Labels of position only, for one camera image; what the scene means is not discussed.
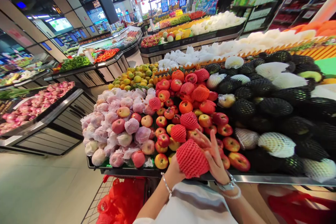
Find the display bin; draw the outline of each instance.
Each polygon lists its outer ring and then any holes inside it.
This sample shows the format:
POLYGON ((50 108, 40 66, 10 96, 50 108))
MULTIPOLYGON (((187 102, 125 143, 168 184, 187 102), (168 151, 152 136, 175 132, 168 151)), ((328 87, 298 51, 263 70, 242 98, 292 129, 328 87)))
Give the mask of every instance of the display bin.
POLYGON ((82 142, 80 119, 93 112, 95 101, 75 89, 42 119, 0 140, 0 149, 35 155, 64 155, 82 142))

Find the white foam net sleeve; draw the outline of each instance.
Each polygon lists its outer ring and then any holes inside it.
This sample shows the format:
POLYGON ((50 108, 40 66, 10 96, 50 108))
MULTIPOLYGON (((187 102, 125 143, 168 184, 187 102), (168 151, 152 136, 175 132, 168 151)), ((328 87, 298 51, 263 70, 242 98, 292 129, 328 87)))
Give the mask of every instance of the white foam net sleeve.
POLYGON ((272 82, 278 89, 296 88, 300 86, 307 86, 308 83, 305 78, 297 76, 293 73, 280 73, 272 82))
POLYGON ((281 62, 264 63, 255 68, 257 74, 273 81, 281 72, 285 71, 289 65, 281 62))
POLYGON ((235 68, 238 69, 244 65, 244 59, 238 56, 231 56, 225 60, 225 68, 235 68))
POLYGON ((236 136, 242 149, 254 149, 258 144, 259 134, 257 132, 236 128, 236 136))
POLYGON ((246 75, 233 75, 231 78, 236 79, 238 81, 241 80, 243 85, 251 81, 250 78, 247 77, 246 75))
POLYGON ((321 162, 311 159, 303 159, 305 174, 320 183, 336 177, 336 164, 330 159, 322 159, 321 162))
POLYGON ((258 145, 266 149, 270 155, 277 158, 288 158, 294 155, 296 144, 289 137, 277 133, 267 132, 258 139, 258 145))

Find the apple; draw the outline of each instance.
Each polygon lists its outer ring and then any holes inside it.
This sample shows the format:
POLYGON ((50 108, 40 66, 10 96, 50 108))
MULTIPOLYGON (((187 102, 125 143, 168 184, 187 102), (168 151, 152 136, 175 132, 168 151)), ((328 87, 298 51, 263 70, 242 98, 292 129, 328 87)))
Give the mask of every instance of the apple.
POLYGON ((229 154, 229 160, 231 165, 238 171, 247 172, 251 168, 249 160, 243 154, 238 152, 231 152, 229 154))
POLYGON ((224 148, 224 144, 223 144, 223 142, 222 142, 220 139, 218 139, 218 138, 216 138, 216 140, 217 140, 218 148, 219 148, 219 149, 223 149, 223 148, 224 148))
POLYGON ((146 140, 141 145, 141 150, 145 155, 152 155, 154 153, 154 141, 153 140, 146 140))
POLYGON ((150 115, 146 115, 141 119, 141 125, 150 128, 153 124, 153 118, 150 115))
POLYGON ((166 111, 164 112, 164 114, 163 114, 168 120, 171 120, 171 119, 173 119, 173 117, 174 117, 174 111, 172 110, 172 109, 170 109, 170 107, 169 108, 167 108, 166 109, 166 111))
POLYGON ((169 157, 168 157, 169 163, 172 162, 172 158, 173 158, 174 155, 175 155, 175 152, 172 152, 172 153, 169 155, 169 157))
POLYGON ((224 113, 214 113, 212 115, 212 120, 213 123, 217 125, 225 125, 229 123, 229 118, 224 113))
POLYGON ((229 158, 226 155, 224 155, 221 159, 222 159, 222 162, 223 162, 223 165, 224 165, 224 169, 225 170, 229 169, 230 168, 229 158))
POLYGON ((166 107, 170 107, 170 106, 173 106, 174 105, 174 102, 172 99, 168 99, 164 102, 165 106, 166 107))
POLYGON ((149 139, 152 139, 152 140, 153 140, 154 136, 155 136, 154 127, 150 127, 150 135, 149 135, 149 139))
POLYGON ((158 153, 165 153, 165 152, 167 152, 168 147, 163 148, 163 147, 161 147, 161 146, 159 145, 158 142, 156 142, 156 143, 155 143, 155 149, 156 149, 156 151, 157 151, 158 153))
POLYGON ((210 127, 212 125, 211 117, 206 114, 200 115, 198 121, 202 127, 210 127))
POLYGON ((225 137, 223 139, 224 148, 231 152, 237 152, 240 149, 239 142, 232 137, 225 137))
POLYGON ((156 125, 157 126, 166 127, 167 124, 168 124, 167 119, 164 116, 160 115, 159 117, 157 117, 157 119, 156 119, 156 125))
POLYGON ((175 124, 169 124, 167 126, 167 133, 170 135, 170 131, 172 130, 171 128, 174 126, 175 124))
POLYGON ((128 117, 130 115, 130 109, 128 107, 120 107, 117 110, 117 115, 120 116, 121 118, 128 117))
POLYGON ((209 92, 208 100, 214 102, 214 101, 217 100, 217 99, 218 99, 218 94, 217 94, 216 92, 214 92, 214 91, 210 91, 210 92, 209 92))
POLYGON ((229 124, 217 126, 217 133, 222 136, 230 136, 233 133, 233 129, 229 124))
POLYGON ((173 124, 180 124, 180 115, 175 114, 173 119, 171 120, 173 124))
POLYGON ((138 114, 138 113, 133 113, 133 114, 131 115, 131 118, 135 118, 135 119, 137 119, 139 123, 141 122, 141 115, 138 114))
POLYGON ((166 130, 164 128, 157 128, 156 131, 155 131, 155 136, 156 137, 159 137, 159 135, 161 134, 164 134, 164 133, 167 133, 166 130))
POLYGON ((178 114, 179 113, 179 109, 177 108, 176 105, 170 106, 170 109, 174 111, 174 114, 178 114))
POLYGON ((169 149, 176 151, 181 146, 181 143, 176 142, 173 138, 170 138, 170 144, 168 145, 169 149))
POLYGON ((217 128, 213 124, 210 127, 204 127, 204 132, 206 134, 210 135, 210 132, 211 132, 212 129, 215 131, 215 134, 216 134, 217 133, 217 128))
POLYGON ((203 112, 200 110, 200 109, 194 109, 193 110, 193 113, 196 115, 196 117, 198 118, 200 115, 202 115, 203 114, 203 112))
POLYGON ((165 154, 157 154, 155 159, 154 159, 154 164, 155 166, 160 169, 166 169, 168 167, 168 158, 165 154))
POLYGON ((125 120, 118 119, 112 123, 112 131, 116 134, 120 134, 125 131, 125 120))
POLYGON ((165 133, 160 134, 157 138, 157 143, 159 143, 161 147, 166 148, 170 144, 170 137, 165 133))

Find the fruit display stand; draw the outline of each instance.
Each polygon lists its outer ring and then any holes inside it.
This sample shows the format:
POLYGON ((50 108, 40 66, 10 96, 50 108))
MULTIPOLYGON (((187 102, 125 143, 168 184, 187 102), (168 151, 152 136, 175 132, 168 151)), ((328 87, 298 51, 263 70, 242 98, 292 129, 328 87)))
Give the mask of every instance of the fruit display stand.
POLYGON ((82 142, 80 119, 93 111, 83 89, 73 87, 56 103, 23 126, 1 136, 0 149, 35 155, 64 155, 82 142))
POLYGON ((129 65, 123 51, 119 51, 114 57, 105 62, 99 62, 91 66, 63 73, 56 73, 44 80, 47 82, 74 81, 82 83, 84 87, 92 88, 108 84, 108 82, 113 81, 117 76, 126 72, 128 67, 129 65))

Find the signage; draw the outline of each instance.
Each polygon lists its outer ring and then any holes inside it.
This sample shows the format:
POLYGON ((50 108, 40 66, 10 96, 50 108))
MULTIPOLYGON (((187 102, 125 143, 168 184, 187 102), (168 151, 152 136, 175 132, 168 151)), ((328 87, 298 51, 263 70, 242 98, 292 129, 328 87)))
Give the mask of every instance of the signage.
POLYGON ((168 11, 168 0, 161 0, 161 8, 162 12, 168 11))

